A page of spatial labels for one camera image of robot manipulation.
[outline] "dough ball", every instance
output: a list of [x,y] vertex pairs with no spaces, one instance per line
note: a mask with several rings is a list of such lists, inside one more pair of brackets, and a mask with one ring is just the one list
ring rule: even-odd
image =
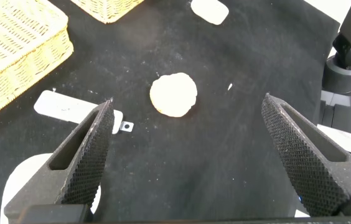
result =
[[158,112],[179,118],[195,105],[198,91],[189,75],[176,73],[155,80],[149,94]]

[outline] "textured gripper pad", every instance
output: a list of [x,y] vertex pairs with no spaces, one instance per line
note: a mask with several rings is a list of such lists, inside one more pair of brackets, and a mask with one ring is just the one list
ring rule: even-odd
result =
[[261,114],[289,179],[312,217],[335,215],[349,196],[330,174],[321,153],[283,107],[316,127],[286,102],[265,96]]
[[80,146],[77,161],[65,182],[57,203],[91,206],[94,201],[105,168],[114,122],[110,102],[107,101],[98,107],[101,106],[102,108]]

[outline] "black cloth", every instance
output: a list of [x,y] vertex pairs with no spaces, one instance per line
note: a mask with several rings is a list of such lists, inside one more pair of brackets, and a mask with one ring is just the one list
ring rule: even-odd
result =
[[[270,92],[314,119],[338,23],[297,0],[222,0],[230,13],[220,26],[188,0],[145,0],[105,25],[71,1],[51,1],[69,17],[75,51],[0,111],[0,204],[16,165],[53,152],[76,126],[34,111],[42,91],[56,88],[97,104],[113,97],[135,124],[113,136],[96,220],[294,215],[297,196],[261,101]],[[170,118],[149,89],[177,72],[192,77],[198,97],[187,115]]]

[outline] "white dough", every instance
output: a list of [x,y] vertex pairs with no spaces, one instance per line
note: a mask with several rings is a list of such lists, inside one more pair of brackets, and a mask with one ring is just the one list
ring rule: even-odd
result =
[[189,75],[176,73],[155,80],[149,95],[158,112],[179,118],[195,105],[198,91]]
[[220,25],[230,12],[218,0],[192,0],[190,6],[196,15],[215,25]]

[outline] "wicker basket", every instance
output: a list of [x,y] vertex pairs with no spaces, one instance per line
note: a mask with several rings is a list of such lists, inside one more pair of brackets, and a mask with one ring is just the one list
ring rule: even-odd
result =
[[95,19],[107,24],[117,21],[144,0],[71,0]]
[[0,109],[72,54],[67,22],[47,0],[0,0]]

